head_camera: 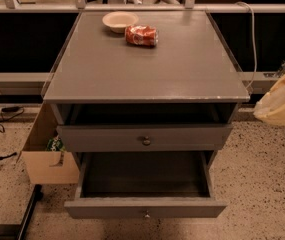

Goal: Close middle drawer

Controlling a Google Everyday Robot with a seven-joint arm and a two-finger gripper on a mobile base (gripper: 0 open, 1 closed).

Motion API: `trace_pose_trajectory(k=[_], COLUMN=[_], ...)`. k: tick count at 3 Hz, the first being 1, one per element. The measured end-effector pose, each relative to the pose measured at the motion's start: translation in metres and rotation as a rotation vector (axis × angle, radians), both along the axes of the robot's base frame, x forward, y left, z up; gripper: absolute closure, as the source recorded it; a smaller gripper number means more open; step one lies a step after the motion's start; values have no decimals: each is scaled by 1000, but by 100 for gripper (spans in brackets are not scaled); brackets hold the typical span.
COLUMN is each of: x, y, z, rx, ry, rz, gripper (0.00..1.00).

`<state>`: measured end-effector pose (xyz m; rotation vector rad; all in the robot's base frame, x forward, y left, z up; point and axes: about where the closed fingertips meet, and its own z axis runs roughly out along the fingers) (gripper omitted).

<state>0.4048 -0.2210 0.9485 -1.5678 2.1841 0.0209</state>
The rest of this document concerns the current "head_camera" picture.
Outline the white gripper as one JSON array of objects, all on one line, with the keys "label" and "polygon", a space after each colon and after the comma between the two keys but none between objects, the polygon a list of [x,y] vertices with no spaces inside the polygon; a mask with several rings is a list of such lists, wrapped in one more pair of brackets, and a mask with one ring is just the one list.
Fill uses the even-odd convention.
[{"label": "white gripper", "polygon": [[285,74],[256,103],[253,115],[264,123],[285,126]]}]

